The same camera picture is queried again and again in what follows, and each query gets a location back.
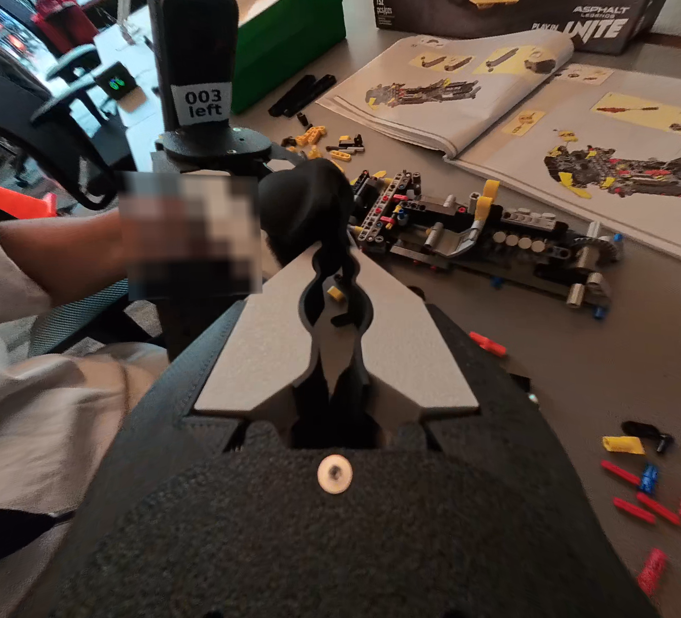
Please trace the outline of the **lego instruction booklet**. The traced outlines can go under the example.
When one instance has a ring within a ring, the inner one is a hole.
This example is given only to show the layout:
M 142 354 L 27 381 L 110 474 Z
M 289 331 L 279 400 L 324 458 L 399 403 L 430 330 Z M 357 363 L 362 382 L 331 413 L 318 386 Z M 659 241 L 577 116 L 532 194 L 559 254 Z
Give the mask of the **lego instruction booklet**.
M 680 79 L 573 54 L 558 32 L 414 35 L 317 102 L 680 258 Z

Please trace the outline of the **lego car chassis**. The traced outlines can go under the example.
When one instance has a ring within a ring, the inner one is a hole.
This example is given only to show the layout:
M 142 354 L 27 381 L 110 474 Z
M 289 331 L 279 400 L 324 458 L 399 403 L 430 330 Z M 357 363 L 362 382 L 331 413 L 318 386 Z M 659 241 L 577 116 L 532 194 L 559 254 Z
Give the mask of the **lego car chassis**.
M 512 283 L 589 307 L 603 320 L 611 309 L 605 270 L 623 254 L 624 237 L 592 221 L 578 231 L 553 214 L 497 201 L 499 181 L 487 180 L 466 200 L 426 196 L 418 172 L 362 171 L 350 183 L 349 230 L 358 247 L 433 271 L 464 269 L 494 288 Z

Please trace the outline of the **person's light clothing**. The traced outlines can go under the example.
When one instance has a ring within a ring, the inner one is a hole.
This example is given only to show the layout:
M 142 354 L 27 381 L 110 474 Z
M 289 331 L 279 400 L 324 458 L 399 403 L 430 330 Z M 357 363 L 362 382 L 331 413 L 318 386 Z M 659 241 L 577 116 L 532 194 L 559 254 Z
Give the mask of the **person's light clothing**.
M 11 364 L 2 341 L 1 508 L 77 511 L 124 418 L 167 366 L 166 350 L 151 343 Z M 2 617 L 31 592 L 71 524 L 1 560 Z

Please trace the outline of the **green plastic bin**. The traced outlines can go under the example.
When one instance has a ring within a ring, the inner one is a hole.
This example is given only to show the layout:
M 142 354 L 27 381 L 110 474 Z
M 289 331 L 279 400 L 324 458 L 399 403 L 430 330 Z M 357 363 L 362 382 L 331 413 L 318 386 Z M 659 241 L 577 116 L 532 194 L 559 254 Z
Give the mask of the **green plastic bin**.
M 239 27 L 232 112 L 246 111 L 346 38 L 343 0 L 279 0 Z

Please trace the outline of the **red lego axle pin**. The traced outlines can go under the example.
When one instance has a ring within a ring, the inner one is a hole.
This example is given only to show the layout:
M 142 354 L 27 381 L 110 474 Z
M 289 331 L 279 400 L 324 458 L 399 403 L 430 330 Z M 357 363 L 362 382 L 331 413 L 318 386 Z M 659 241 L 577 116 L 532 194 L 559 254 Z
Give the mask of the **red lego axle pin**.
M 491 355 L 498 357 L 498 358 L 506 358 L 507 355 L 507 350 L 506 347 L 494 340 L 491 340 L 490 338 L 471 331 L 469 333 L 469 337 L 471 338 L 472 341 L 474 341 L 482 350 L 487 351 Z

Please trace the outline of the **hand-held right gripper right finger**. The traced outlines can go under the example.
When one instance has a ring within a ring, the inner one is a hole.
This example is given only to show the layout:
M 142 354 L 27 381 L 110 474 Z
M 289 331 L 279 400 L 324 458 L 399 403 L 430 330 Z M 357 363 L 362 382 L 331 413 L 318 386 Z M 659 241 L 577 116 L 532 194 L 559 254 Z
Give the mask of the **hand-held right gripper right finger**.
M 472 413 L 479 402 L 421 299 L 357 248 L 355 284 L 369 300 L 361 326 L 368 413 Z

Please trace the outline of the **orange cone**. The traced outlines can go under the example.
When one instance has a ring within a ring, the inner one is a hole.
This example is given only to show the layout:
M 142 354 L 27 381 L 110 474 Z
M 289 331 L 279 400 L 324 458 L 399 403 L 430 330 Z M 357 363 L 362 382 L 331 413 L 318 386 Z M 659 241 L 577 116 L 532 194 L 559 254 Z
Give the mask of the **orange cone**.
M 1 188 L 1 212 L 17 220 L 57 217 L 57 197 L 47 193 L 41 198 Z

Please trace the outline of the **pile of yellow black lego pieces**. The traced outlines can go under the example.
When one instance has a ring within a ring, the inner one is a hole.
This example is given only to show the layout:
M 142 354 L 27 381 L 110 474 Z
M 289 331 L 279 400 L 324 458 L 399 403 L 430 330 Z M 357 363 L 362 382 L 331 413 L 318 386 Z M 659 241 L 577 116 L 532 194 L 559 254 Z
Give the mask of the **pile of yellow black lego pieces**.
M 327 158 L 343 172 L 344 166 L 349 164 L 354 157 L 366 152 L 361 134 L 341 135 L 335 141 L 327 143 L 327 127 L 313 124 L 302 112 L 299 112 L 296 117 L 303 128 L 302 133 L 285 137 L 280 146 L 293 154 L 301 155 L 303 159 Z

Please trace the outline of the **black lego connector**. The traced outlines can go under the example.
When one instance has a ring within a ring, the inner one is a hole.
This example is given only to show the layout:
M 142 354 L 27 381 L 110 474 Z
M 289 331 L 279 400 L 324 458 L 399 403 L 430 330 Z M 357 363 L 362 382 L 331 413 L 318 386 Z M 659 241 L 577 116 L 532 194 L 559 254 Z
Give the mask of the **black lego connector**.
M 672 435 L 661 431 L 657 426 L 635 420 L 626 420 L 621 423 L 621 429 L 625 435 L 647 440 L 654 444 L 658 454 L 665 454 L 675 443 Z

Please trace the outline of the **small device with green display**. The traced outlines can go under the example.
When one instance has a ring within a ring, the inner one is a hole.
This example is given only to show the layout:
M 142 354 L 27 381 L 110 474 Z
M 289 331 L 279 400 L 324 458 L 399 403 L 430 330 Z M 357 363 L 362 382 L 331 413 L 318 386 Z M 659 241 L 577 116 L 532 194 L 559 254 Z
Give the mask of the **small device with green display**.
M 138 88 L 136 79 L 120 61 L 93 72 L 92 76 L 95 84 L 115 103 L 121 102 Z

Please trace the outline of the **black lego frame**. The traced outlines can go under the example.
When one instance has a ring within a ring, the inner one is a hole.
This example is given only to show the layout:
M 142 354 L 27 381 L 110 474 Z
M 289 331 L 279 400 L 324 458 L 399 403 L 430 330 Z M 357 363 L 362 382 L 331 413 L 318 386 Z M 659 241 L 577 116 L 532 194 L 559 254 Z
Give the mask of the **black lego frame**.
M 308 95 L 316 81 L 317 79 L 314 75 L 304 75 L 268 109 L 269 116 L 283 116 L 286 110 L 294 107 L 300 101 L 300 99 Z
M 289 101 L 283 116 L 291 118 L 308 106 L 310 103 L 316 101 L 320 96 L 325 94 L 329 89 L 336 85 L 336 77 L 334 75 L 324 75 L 314 81 L 310 86 L 301 89 Z

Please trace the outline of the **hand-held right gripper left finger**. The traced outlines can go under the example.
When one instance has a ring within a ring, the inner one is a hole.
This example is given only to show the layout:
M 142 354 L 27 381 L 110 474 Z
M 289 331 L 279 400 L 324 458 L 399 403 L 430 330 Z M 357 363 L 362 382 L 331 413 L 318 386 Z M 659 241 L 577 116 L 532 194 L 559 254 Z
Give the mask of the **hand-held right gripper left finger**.
M 297 413 L 294 387 L 313 368 L 300 310 L 315 281 L 312 245 L 246 301 L 194 404 L 197 413 Z

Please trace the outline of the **black office chair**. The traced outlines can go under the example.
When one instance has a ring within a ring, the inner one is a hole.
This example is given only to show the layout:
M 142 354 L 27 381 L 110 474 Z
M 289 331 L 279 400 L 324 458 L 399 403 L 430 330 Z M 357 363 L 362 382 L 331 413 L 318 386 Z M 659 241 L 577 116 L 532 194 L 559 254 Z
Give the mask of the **black office chair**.
M 90 99 L 95 87 L 83 76 L 53 95 L 1 50 L 1 163 L 13 155 L 21 172 L 33 160 L 77 204 L 103 211 L 116 198 L 116 173 L 135 164 L 118 115 L 105 116 Z

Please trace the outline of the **person's left forearm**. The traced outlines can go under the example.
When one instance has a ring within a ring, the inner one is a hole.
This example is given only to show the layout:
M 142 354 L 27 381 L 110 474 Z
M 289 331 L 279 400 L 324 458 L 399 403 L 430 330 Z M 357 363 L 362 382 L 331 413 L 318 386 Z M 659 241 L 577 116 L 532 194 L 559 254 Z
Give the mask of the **person's left forearm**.
M 1 222 L 1 322 L 85 299 L 126 273 L 118 209 Z

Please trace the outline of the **small black yellow lego assembly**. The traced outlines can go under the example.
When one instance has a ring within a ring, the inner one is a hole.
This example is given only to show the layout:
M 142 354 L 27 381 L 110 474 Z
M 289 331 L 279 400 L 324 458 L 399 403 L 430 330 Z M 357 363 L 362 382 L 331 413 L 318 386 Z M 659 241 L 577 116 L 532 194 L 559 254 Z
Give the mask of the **small black yellow lego assembly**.
M 331 325 L 337 329 L 353 326 L 360 331 L 365 308 L 357 282 L 360 265 L 354 253 L 345 248 L 322 247 L 318 260 L 321 276 L 329 283 L 324 294 L 332 303 Z

